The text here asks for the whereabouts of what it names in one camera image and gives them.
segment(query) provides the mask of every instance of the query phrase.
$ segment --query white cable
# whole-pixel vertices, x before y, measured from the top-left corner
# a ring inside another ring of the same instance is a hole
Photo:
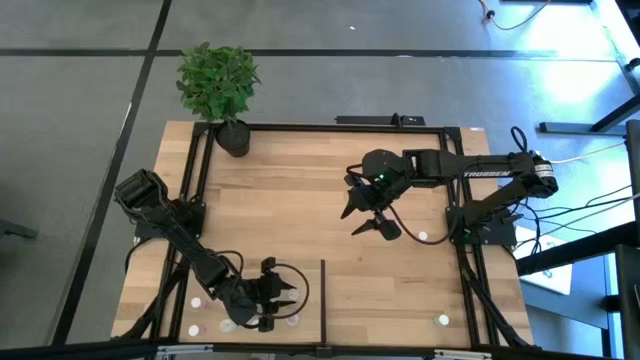
[[[597,154],[599,152],[603,152],[603,151],[607,151],[607,150],[613,149],[613,148],[618,147],[620,145],[624,145],[624,141],[619,143],[619,144],[607,146],[606,148],[602,148],[600,150],[596,150],[596,151],[592,151],[590,153],[586,153],[586,154],[583,154],[583,155],[580,155],[580,156],[576,156],[574,158],[564,159],[564,160],[549,160],[549,162],[552,163],[552,164],[564,164],[564,163],[568,163],[568,162],[571,162],[571,161],[584,159],[584,158],[589,157],[591,155],[595,155],[595,154]]]
[[[584,220],[584,219],[586,219],[586,218],[592,217],[593,215],[598,215],[598,214],[603,213],[603,212],[605,212],[605,211],[609,211],[609,210],[613,209],[614,207],[618,207],[618,206],[620,206],[620,205],[622,205],[622,204],[628,203],[629,201],[634,200],[634,199],[636,199],[636,198],[638,198],[638,197],[640,197],[640,193],[637,193],[637,194],[635,194],[635,195],[633,195],[633,196],[631,196],[631,197],[627,198],[626,200],[621,201],[621,202],[619,202],[619,203],[617,203],[617,204],[615,204],[615,205],[613,205],[613,206],[609,206],[608,208],[604,208],[604,209],[602,209],[602,210],[598,210],[598,211],[596,211],[596,212],[594,212],[594,213],[591,213],[591,214],[589,214],[589,215],[585,215],[585,216],[583,216],[583,217],[581,217],[581,218],[578,218],[578,219],[575,219],[575,220],[573,220],[573,221],[570,221],[570,222],[568,222],[568,223],[566,223],[566,224],[564,224],[564,225],[562,225],[562,226],[559,226],[559,227],[557,227],[557,228],[555,228],[555,229],[553,229],[553,230],[551,230],[551,231],[547,231],[547,232],[546,232],[546,233],[544,233],[544,234],[540,234],[540,237],[545,236],[545,235],[549,235],[549,234],[551,234],[552,232],[556,232],[556,231],[558,231],[558,230],[562,229],[562,228],[563,228],[563,227],[565,227],[565,226],[569,226],[569,225],[571,225],[571,224],[573,224],[573,223],[577,223],[578,221],[581,221],[581,220]]]

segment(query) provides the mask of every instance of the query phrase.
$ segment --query metal bar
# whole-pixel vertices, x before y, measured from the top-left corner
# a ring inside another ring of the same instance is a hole
[[[327,346],[327,285],[325,260],[320,260],[320,344]]]
[[[336,124],[247,124],[251,130],[257,131],[318,131],[318,132],[353,132],[353,133],[389,133],[389,134],[432,134],[439,135],[441,127],[392,125],[336,125]]]
[[[198,175],[198,184],[196,186],[196,201],[203,201],[204,190],[207,185],[207,175],[209,174],[209,164],[211,163],[211,154],[213,152],[213,140],[215,139],[215,127],[208,124],[207,142],[205,143],[204,153],[202,155],[202,165],[200,165],[200,174]],[[169,337],[178,339],[180,335],[180,326],[182,325],[182,313],[184,311],[184,301],[187,295],[187,282],[184,279],[178,283],[176,290],[175,303],[173,304],[173,317],[169,326]]]
[[[242,352],[242,353],[272,353],[287,355],[316,354],[314,344],[262,344],[262,343],[202,343],[213,345],[214,352]],[[334,356],[411,356],[430,358],[436,348],[432,347],[402,347],[402,346],[332,346]]]
[[[167,255],[165,256],[164,263],[162,264],[162,275],[160,277],[160,286],[158,287],[158,303],[161,302],[161,291],[165,287],[165,284],[169,280],[169,276],[171,276],[171,271],[173,269],[173,261],[176,258],[176,248],[174,248],[171,244],[167,248]],[[149,333],[149,339],[157,339],[160,336],[160,328],[162,327],[162,318],[164,317],[164,304],[163,311],[158,314],[158,317],[153,319],[151,322],[151,330]]]
[[[200,135],[195,133],[195,125],[193,134],[191,135],[191,143],[189,144],[189,153],[187,154],[187,163],[184,166],[184,174],[182,175],[182,184],[180,185],[180,199],[187,200],[189,196],[189,185],[191,184],[191,175],[193,174],[193,163],[196,160],[196,153],[198,152],[198,142]]]
[[[602,120],[598,121],[591,127],[594,132],[606,132],[618,125],[620,122],[640,110],[640,95],[636,95],[629,99],[617,109],[610,112]]]
[[[640,250],[616,246],[620,320],[625,359],[640,359]]]
[[[600,336],[602,337],[602,356],[611,357],[611,331],[609,329],[600,329]]]
[[[191,143],[189,144],[189,152],[187,153],[187,162],[184,166],[184,173],[182,175],[182,184],[180,184],[180,199],[186,200],[187,195],[189,194],[189,185],[191,183],[191,176],[193,174],[193,165],[196,158],[196,153],[198,152],[198,143],[200,142],[200,133],[198,132],[197,126],[194,123],[193,130],[191,133]],[[160,278],[160,287],[162,289],[166,282],[169,280],[169,276],[171,275],[171,270],[173,269],[173,261],[176,258],[176,249],[169,244],[167,249],[167,255],[165,257],[165,262],[162,267],[162,277]],[[151,324],[151,333],[150,339],[156,339],[160,336],[160,329],[162,328],[162,318],[164,317],[164,311],[160,312],[159,318],[154,319]],[[174,324],[174,316],[171,316],[171,325]]]
[[[62,57],[127,57],[147,56],[147,49],[37,49],[37,48],[4,48],[0,56],[62,56]]]
[[[103,342],[68,344],[64,346],[38,346],[0,350],[4,360],[18,359],[139,359],[153,356],[158,344],[146,340],[116,339]]]
[[[629,120],[627,128],[627,154],[629,156],[629,172],[631,173],[631,189],[633,194],[640,192],[640,121]],[[640,219],[640,198],[633,200],[636,219]],[[640,236],[640,221],[636,221],[636,235]],[[635,246],[640,246],[640,237],[636,237]]]
[[[543,252],[520,258],[516,261],[518,275],[529,275],[558,266],[573,264],[594,256],[612,252],[616,245],[637,246],[637,225],[635,221],[618,225],[609,230],[589,235],[580,240],[553,247]]]
[[[542,122],[540,132],[545,134],[572,134],[572,135],[598,135],[598,136],[624,136],[624,126],[618,125],[607,132],[593,132],[593,124],[574,124],[561,122]]]
[[[447,145],[447,137],[445,135],[444,130],[440,133],[440,149],[448,150],[449,147]],[[455,199],[455,190],[453,187],[453,182],[447,183],[447,195],[449,198],[449,207],[459,206],[457,204],[457,199]],[[456,247],[456,255],[458,259],[458,269],[460,270],[460,285],[462,287],[462,297],[464,299],[464,308],[465,314],[467,316],[467,327],[469,330],[469,339],[471,341],[471,345],[475,346],[480,343],[480,335],[478,334],[478,320],[476,318],[476,310],[473,304],[473,296],[471,294],[471,289],[469,287],[469,283],[462,275],[462,262],[460,261],[460,256],[467,256],[464,250],[464,245],[455,245]]]
[[[392,124],[393,116],[336,116],[336,124],[340,125],[394,125]],[[401,115],[402,126],[426,126],[422,116]]]
[[[604,360],[600,356],[577,355],[542,350],[537,346],[507,347],[496,345],[479,345],[473,351],[491,354],[491,360]]]
[[[454,137],[453,144],[456,149],[456,154],[464,155],[464,148],[462,147],[462,138],[460,136]],[[473,199],[473,195],[471,194],[471,184],[469,183],[469,179],[464,178],[462,181],[462,193],[464,196],[465,203],[467,201],[471,201]],[[484,254],[482,253],[482,245],[473,245],[473,258],[475,260],[476,271],[478,272],[478,280],[480,281],[480,285],[487,293],[489,297],[491,297],[491,290],[489,289],[489,280],[487,276],[487,268],[484,263]],[[496,324],[493,322],[489,310],[484,309],[484,318],[487,323],[487,335],[489,336],[489,344],[499,345],[500,339],[498,338],[498,329],[496,328]]]
[[[64,300],[62,300],[64,301],[64,305],[62,305],[62,310],[59,313],[60,315],[56,317],[58,321],[53,334],[53,345],[60,346],[65,344],[67,342],[69,332],[71,331],[73,318],[78,308],[78,304],[80,303],[82,290],[84,289],[84,284],[87,280],[87,276],[89,275],[93,256],[96,252],[96,248],[98,247],[98,240],[100,239],[100,233],[102,231],[102,226],[104,225],[107,210],[111,204],[111,194],[113,193],[113,189],[118,179],[120,166],[122,165],[124,153],[127,149],[129,138],[131,137],[136,115],[138,114],[142,94],[144,93],[147,80],[149,79],[149,74],[151,73],[151,65],[153,64],[152,53],[158,48],[160,36],[164,30],[167,15],[171,8],[171,1],[172,0],[164,0],[162,3],[160,15],[158,16],[158,21],[156,22],[151,41],[149,43],[149,52],[142,63],[142,68],[140,69],[140,74],[131,97],[131,102],[129,103],[129,110],[127,111],[124,123],[122,124],[120,136],[116,141],[115,149],[111,159],[109,160],[109,165],[102,180],[102,184],[100,185],[100,190],[98,191],[98,198],[96,199],[93,209],[91,210],[91,215],[89,216],[90,220],[82,239],[82,250],[76,258],[73,278],[65,286],[66,296],[64,296]]]
[[[215,140],[216,132],[213,126],[207,129],[207,142],[204,147],[202,156],[202,165],[200,166],[200,175],[198,177],[198,185],[196,187],[196,199],[202,201],[204,199],[204,190],[207,186],[207,175],[209,174],[209,164],[211,163],[211,153],[213,152],[213,140]]]
[[[614,62],[610,54],[589,57],[564,56],[555,50],[420,50],[420,49],[245,49],[253,56],[286,57],[416,57],[416,58],[500,58],[553,61]],[[180,49],[159,49],[156,56],[183,56]]]

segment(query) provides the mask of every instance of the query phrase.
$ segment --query potted plant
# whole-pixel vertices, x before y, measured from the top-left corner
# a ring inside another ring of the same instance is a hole
[[[253,84],[260,83],[253,57],[242,48],[209,49],[209,43],[183,53],[184,64],[178,68],[182,80],[176,81],[182,104],[203,120],[222,120],[218,144],[232,156],[246,155],[251,134],[236,114],[249,110]]]

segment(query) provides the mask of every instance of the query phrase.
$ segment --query white ball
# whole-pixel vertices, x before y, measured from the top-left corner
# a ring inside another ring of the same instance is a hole
[[[289,326],[296,326],[298,325],[299,322],[300,322],[300,316],[298,316],[298,314],[287,318],[287,324],[289,324]]]
[[[225,319],[220,321],[220,331],[222,332],[232,332],[234,331],[238,326],[236,325],[236,323],[234,323],[233,321],[229,320],[229,319]]]
[[[194,309],[199,309],[202,307],[202,299],[200,299],[199,297],[195,297],[193,299],[191,299],[191,307]]]
[[[300,292],[297,289],[289,289],[288,295],[291,301],[297,301],[300,298]]]
[[[449,317],[445,314],[441,314],[437,317],[436,319],[437,323],[442,325],[442,326],[447,326],[449,325]]]
[[[200,334],[200,327],[198,325],[189,326],[189,336],[198,336]]]

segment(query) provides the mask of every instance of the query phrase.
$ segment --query bracket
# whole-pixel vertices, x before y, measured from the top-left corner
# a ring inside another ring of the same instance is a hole
[[[456,214],[462,211],[460,208],[447,208],[447,225],[452,226]],[[457,230],[451,242],[464,245],[507,245],[517,244],[513,224],[503,224],[502,219],[509,216],[509,210],[504,209],[491,217],[491,221],[482,227],[475,229]]]

